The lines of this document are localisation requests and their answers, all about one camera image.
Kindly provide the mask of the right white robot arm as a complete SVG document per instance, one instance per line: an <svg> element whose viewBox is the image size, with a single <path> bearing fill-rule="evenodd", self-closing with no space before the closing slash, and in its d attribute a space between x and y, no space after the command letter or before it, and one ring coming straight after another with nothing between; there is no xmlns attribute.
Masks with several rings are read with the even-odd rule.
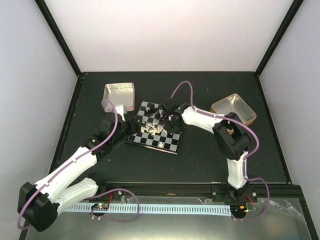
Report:
<svg viewBox="0 0 320 240"><path fill-rule="evenodd" d="M204 111L189 104L163 103L164 126L169 134L183 131L186 126L195 126L214 135L219 151L227 160L226 194L233 202L240 201L249 186L247 158L249 156L249 128L239 116Z"/></svg>

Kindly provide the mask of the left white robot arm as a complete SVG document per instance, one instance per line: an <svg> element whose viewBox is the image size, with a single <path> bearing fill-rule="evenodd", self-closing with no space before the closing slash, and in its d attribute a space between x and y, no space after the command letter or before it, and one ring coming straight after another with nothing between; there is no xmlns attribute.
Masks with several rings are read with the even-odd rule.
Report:
<svg viewBox="0 0 320 240"><path fill-rule="evenodd" d="M107 190L107 182L91 173L74 183L82 173L108 155L117 142L140 131L141 121L136 116L125 119L116 114L103 119L98 128L60 167L36 183L26 182L19 189L17 228L30 227L38 232L48 229L67 208L82 200L101 200L122 189Z"/></svg>

